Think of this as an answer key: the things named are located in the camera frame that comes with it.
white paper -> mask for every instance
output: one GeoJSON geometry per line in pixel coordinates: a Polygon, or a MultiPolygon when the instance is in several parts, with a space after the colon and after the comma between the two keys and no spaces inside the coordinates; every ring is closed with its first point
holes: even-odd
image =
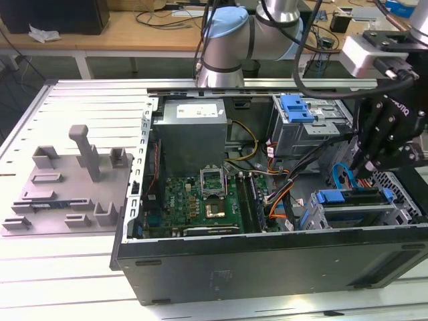
{"type": "Polygon", "coordinates": [[[34,28],[29,25],[30,32],[28,35],[37,40],[38,42],[45,43],[46,41],[60,40],[60,33],[58,31],[44,31],[34,28]]]}
{"type": "Polygon", "coordinates": [[[218,117],[216,104],[185,104],[177,106],[177,118],[218,117]]]}

yellow wire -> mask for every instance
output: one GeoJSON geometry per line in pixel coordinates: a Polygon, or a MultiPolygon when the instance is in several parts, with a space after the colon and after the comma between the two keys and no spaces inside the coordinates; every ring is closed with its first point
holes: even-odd
{"type": "Polygon", "coordinates": [[[258,141],[257,138],[255,137],[255,135],[253,134],[253,132],[244,124],[242,124],[240,121],[238,120],[232,120],[232,122],[236,122],[237,124],[241,125],[247,132],[248,134],[250,134],[253,139],[254,139],[254,149],[251,153],[249,153],[246,156],[241,156],[241,157],[237,157],[237,158],[226,158],[225,161],[244,161],[245,159],[249,159],[251,158],[256,152],[257,152],[257,147],[258,147],[258,141]]]}

blue plastic latch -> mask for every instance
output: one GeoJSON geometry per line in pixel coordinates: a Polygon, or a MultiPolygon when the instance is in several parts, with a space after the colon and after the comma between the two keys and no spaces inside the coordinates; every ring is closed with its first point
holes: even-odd
{"type": "Polygon", "coordinates": [[[299,95],[281,95],[282,108],[288,114],[289,122],[314,122],[315,118],[299,95]]]}
{"type": "Polygon", "coordinates": [[[320,191],[322,196],[325,198],[327,203],[343,203],[345,202],[345,198],[341,191],[337,189],[331,189],[327,191],[320,191]]]}
{"type": "Polygon", "coordinates": [[[392,203],[394,201],[394,193],[390,189],[383,189],[383,194],[387,198],[388,202],[392,203]]]}
{"type": "Polygon", "coordinates": [[[319,204],[323,204],[326,202],[326,199],[324,198],[323,194],[321,192],[315,193],[316,199],[318,200],[319,204]]]}
{"type": "Polygon", "coordinates": [[[303,217],[300,219],[299,224],[298,224],[298,229],[301,229],[303,224],[305,223],[306,219],[309,216],[309,210],[306,210],[305,214],[303,214],[303,217]]]}

cpu socket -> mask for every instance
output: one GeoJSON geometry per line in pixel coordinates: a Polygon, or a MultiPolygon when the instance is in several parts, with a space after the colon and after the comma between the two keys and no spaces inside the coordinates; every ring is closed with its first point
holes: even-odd
{"type": "Polygon", "coordinates": [[[205,203],[205,217],[207,219],[214,219],[225,217],[225,200],[216,196],[209,197],[204,201],[205,203]]]}

wooden desk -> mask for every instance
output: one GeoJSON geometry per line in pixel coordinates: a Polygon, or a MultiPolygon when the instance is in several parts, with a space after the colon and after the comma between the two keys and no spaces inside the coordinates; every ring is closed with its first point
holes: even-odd
{"type": "MultiPolygon", "coordinates": [[[[354,0],[362,5],[373,6],[366,0],[354,0]]],[[[307,1],[310,7],[315,6],[315,2],[307,1]]],[[[335,3],[323,3],[321,9],[327,13],[332,13],[338,6],[349,6],[348,0],[336,0],[335,3]]],[[[141,19],[147,21],[149,14],[141,19]]],[[[153,17],[151,23],[169,23],[179,21],[184,17],[153,17]]],[[[169,57],[169,58],[191,58],[194,56],[196,46],[199,42],[201,19],[185,22],[188,28],[178,30],[160,30],[141,25],[135,21],[133,12],[118,11],[110,12],[110,20],[101,35],[76,35],[61,34],[62,39],[47,43],[39,43],[26,34],[12,35],[4,25],[0,27],[5,30],[6,36],[17,47],[20,52],[27,56],[72,56],[76,59],[82,79],[92,79],[92,72],[86,63],[86,57],[130,57],[132,69],[136,70],[135,57],[169,57]]],[[[328,21],[319,21],[318,24],[328,29],[331,22],[331,15],[328,21]]],[[[366,23],[351,22],[348,34],[361,32],[366,23]]],[[[325,31],[320,31],[321,35],[328,36],[325,31]]],[[[343,46],[345,36],[342,33],[336,34],[340,39],[340,47],[343,46]]],[[[315,39],[311,36],[308,41],[311,45],[316,45],[315,39]]],[[[0,37],[0,55],[15,55],[16,52],[9,44],[0,37]]],[[[302,63],[308,61],[311,52],[304,51],[302,63]]]]}

